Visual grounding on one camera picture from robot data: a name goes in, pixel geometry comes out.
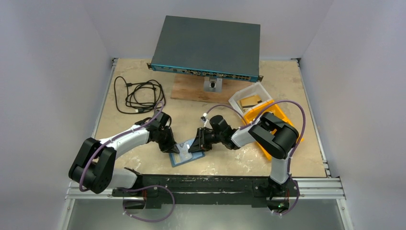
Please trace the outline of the blue card holder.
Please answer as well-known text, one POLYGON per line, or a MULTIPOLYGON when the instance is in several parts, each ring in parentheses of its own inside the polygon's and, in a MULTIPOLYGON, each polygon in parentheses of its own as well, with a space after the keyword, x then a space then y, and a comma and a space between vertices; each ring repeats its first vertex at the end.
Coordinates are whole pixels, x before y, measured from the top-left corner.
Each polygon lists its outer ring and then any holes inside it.
POLYGON ((170 159, 172 167, 177 167, 177 166, 180 166, 180 165, 189 163, 191 161, 205 157, 205 153, 202 151, 194 152, 194 153, 188 152, 192 143, 193 143, 193 139, 189 139, 183 143, 179 143, 176 145, 176 147, 178 148, 178 150, 180 152, 179 153, 169 153, 169 159, 170 159))

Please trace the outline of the gold cards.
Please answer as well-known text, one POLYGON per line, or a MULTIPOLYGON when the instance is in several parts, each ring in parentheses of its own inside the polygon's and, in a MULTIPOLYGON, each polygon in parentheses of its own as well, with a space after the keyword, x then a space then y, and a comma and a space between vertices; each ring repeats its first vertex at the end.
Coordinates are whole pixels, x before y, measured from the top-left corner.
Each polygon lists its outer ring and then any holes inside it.
POLYGON ((246 111, 260 103, 262 103, 262 100, 261 100, 260 96, 257 94, 246 97, 246 98, 242 98, 238 101, 238 104, 243 111, 246 111))

